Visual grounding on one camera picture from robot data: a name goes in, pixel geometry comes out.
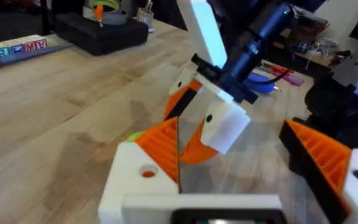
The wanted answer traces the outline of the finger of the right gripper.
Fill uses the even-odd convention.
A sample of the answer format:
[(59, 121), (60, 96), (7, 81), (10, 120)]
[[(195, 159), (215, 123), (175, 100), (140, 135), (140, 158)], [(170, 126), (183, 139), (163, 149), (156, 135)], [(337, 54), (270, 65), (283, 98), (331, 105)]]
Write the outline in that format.
[(246, 111), (237, 103), (213, 101), (180, 153), (179, 161), (195, 165), (226, 154), (249, 123)]
[(185, 68), (169, 91), (163, 120), (180, 116), (192, 99), (197, 95), (202, 84), (195, 78), (196, 72)]

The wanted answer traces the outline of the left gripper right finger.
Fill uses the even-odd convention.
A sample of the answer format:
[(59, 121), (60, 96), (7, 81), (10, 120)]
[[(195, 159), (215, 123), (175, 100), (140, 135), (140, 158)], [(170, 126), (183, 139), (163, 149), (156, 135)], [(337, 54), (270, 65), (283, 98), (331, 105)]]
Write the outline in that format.
[(279, 138), (330, 223), (358, 223), (358, 148), (286, 119)]

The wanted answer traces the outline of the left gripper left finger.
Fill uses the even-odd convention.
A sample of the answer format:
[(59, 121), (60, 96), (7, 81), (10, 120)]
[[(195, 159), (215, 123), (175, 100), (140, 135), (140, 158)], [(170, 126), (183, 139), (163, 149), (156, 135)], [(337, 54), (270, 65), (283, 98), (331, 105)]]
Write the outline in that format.
[(177, 194), (178, 118), (131, 134), (118, 144), (98, 207), (100, 223), (122, 223), (127, 194)]

